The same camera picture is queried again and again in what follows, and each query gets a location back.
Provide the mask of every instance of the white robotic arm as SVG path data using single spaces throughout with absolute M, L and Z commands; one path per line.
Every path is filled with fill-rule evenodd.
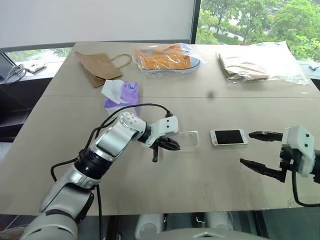
M 320 203 L 303 203 L 299 200 L 296 173 L 307 178 L 314 175 L 313 181 L 320 184 L 320 151 L 315 150 L 315 138 L 303 126 L 288 127 L 283 134 L 271 131 L 255 131 L 249 137 L 265 142 L 279 141 L 282 143 L 280 151 L 281 170 L 271 169 L 266 165 L 240 159 L 240 162 L 255 172 L 275 178 L 280 182 L 286 181 L 287 171 L 291 171 L 293 197 L 297 204 L 303 207 L 320 207 Z
M 176 116 L 160 119 L 150 126 L 136 115 L 121 113 L 116 123 L 80 151 L 77 160 L 42 199 L 41 214 L 26 228 L 22 240 L 75 240 L 81 222 L 93 200 L 92 190 L 130 141 L 142 146 L 176 151 L 180 146 L 168 136 L 178 134 Z

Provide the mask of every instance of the smartphone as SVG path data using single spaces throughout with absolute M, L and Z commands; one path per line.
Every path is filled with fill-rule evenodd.
M 248 139 L 243 129 L 237 130 L 218 130 L 210 131 L 212 144 L 220 145 L 241 145 L 248 144 Z

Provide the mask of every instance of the plastic bag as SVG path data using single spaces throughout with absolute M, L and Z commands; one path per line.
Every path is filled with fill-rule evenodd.
M 284 80 L 309 84 L 285 41 L 262 42 L 218 53 L 229 83 Z
M 146 74 L 191 73 L 199 68 L 202 61 L 186 43 L 136 48 L 135 60 L 139 69 Z

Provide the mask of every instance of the black cable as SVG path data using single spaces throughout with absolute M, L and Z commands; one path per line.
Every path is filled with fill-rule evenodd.
M 72 159 L 72 160 L 59 162 L 59 163 L 53 165 L 53 166 L 51 167 L 51 169 L 50 169 L 51 176 L 52 176 L 53 180 L 54 180 L 55 182 L 57 181 L 57 178 L 56 178 L 56 175 L 55 175 L 55 168 L 56 168 L 56 167 L 73 163 L 73 162 L 75 162 L 76 160 L 77 160 L 77 158 L 74 158 L 74 159 Z
M 109 117 L 107 117 L 99 127 L 96 127 L 92 130 L 90 136 L 89 136 L 89 139 L 88 141 L 86 142 L 85 146 L 84 146 L 84 149 L 87 149 L 92 141 L 92 138 L 94 137 L 94 134 L 95 134 L 95 137 L 94 139 L 96 139 L 98 136 L 99 136 L 99 133 L 100 133 L 100 130 L 101 129 L 104 129 L 108 126 L 110 126 L 115 120 L 113 119 L 112 121 L 110 121 L 109 123 L 106 124 L 106 122 L 108 122 L 114 115 L 116 115 L 117 113 L 119 113 L 120 111 L 124 110 L 124 109 L 128 109 L 128 108 L 135 108 L 135 107 L 141 107 L 141 106 L 154 106 L 154 107 L 159 107 L 159 108 L 162 108 L 166 111 L 166 117 L 171 117 L 172 114 L 171 112 L 165 108 L 164 106 L 162 105 L 159 105 L 159 104 L 155 104 L 155 103 L 141 103 L 141 104 L 135 104 L 135 105 L 130 105 L 130 106 L 124 106 L 122 108 L 119 108 L 118 110 L 116 110 L 115 112 L 113 112 Z M 57 181 L 57 178 L 55 176 L 55 172 L 54 172 L 54 169 L 56 167 L 59 167 L 59 166 L 62 166 L 62 165 L 65 165 L 65 164 L 70 164 L 70 163 L 73 163 L 77 160 L 77 158 L 74 158 L 72 160 L 69 160 L 69 161 L 64 161 L 64 162 L 60 162 L 60 163 L 57 163 L 55 165 L 53 165 L 50 169 L 50 172 L 51 172 L 51 176 L 53 178 L 53 180 L 56 182 Z M 101 203 L 101 194 L 100 194 L 100 187 L 99 187 L 99 184 L 96 186 L 96 195 L 97 195 L 97 198 L 98 198 L 98 212 L 99 212 L 99 239 L 100 240 L 103 240 L 103 219 L 102 219 L 102 203 Z
M 25 69 L 25 66 L 23 64 L 20 64 L 18 66 L 13 66 L 9 73 L 4 78 L 4 84 L 15 84 L 19 82 L 25 75 L 27 74 L 27 69 Z M 9 79 L 13 76 L 19 76 L 16 80 L 9 82 Z
M 99 239 L 103 240 L 104 230 L 102 223 L 102 203 L 99 184 L 96 186 L 96 196 L 98 198 L 98 211 L 99 211 Z
M 108 127 L 111 123 L 113 123 L 113 122 L 115 121 L 115 119 L 114 119 L 114 120 L 112 120 L 111 123 L 108 123 L 108 124 L 104 125 L 104 124 L 105 124 L 107 121 L 109 121 L 114 115 L 116 115 L 117 113 L 119 113 L 120 111 L 122 111 L 122 110 L 124 110 L 124 109 L 141 107 L 141 106 L 154 106 L 154 107 L 159 107 L 159 108 L 162 108 L 162 109 L 164 109 L 164 110 L 166 111 L 166 117 L 171 117 L 171 116 L 172 116 L 171 112 L 170 112 L 166 107 L 164 107 L 164 106 L 162 106 L 162 105 L 160 105 L 160 104 L 155 104 L 155 103 L 141 103 L 141 104 L 135 104 L 135 105 L 130 105 L 130 106 L 124 106 L 124 107 L 122 107 L 122 108 L 119 108 L 119 109 L 116 110 L 115 112 L 113 112 L 109 117 L 107 117 L 107 118 L 101 123 L 101 125 L 100 125 L 99 127 L 96 127 L 95 129 L 92 130 L 92 132 L 91 132 L 91 134 L 90 134 L 90 137 L 89 137 L 89 139 L 88 139 L 88 141 L 87 141 L 84 149 L 87 149 L 87 148 L 89 147 L 89 145 L 90 145 L 90 143 L 91 143 L 91 141 L 92 141 L 92 138 L 93 138 L 93 136 L 94 136 L 94 134 L 95 134 L 95 131 L 97 131 L 96 134 L 95 134 L 95 138 L 97 138 L 97 137 L 99 136 L 99 133 L 100 133 L 100 130 L 101 130 L 101 129 L 104 129 L 104 128 Z
M 298 190 L 297 190 L 297 174 L 296 169 L 292 169 L 292 191 L 293 191 L 293 197 L 297 204 L 303 206 L 303 207 L 320 207 L 320 203 L 303 203 L 298 198 Z
M 108 126 L 110 126 L 111 124 L 113 124 L 115 120 L 116 120 L 116 118 L 113 119 L 111 122 L 109 122 L 105 127 L 108 127 Z M 96 127 L 96 128 L 94 128 L 94 129 L 92 130 L 92 132 L 90 133 L 90 136 L 89 136 L 89 138 L 88 138 L 88 141 L 86 142 L 86 144 L 85 144 L 85 146 L 84 146 L 84 149 L 87 149 L 87 148 L 89 147 L 89 145 L 90 145 L 90 143 L 91 143 L 91 141 L 92 141 L 92 138 L 94 137 L 95 131 L 97 131 L 99 128 L 100 128 L 100 127 Z

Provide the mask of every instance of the tissue box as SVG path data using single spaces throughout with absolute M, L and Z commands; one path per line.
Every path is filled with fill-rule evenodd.
M 126 101 L 127 103 L 115 103 L 111 99 L 106 98 L 104 109 L 109 115 L 125 106 L 140 103 L 140 90 L 138 83 L 133 81 L 124 81 L 124 84 L 122 86 L 121 99 Z M 130 112 L 138 116 L 140 114 L 140 107 L 130 107 L 124 109 L 123 112 Z

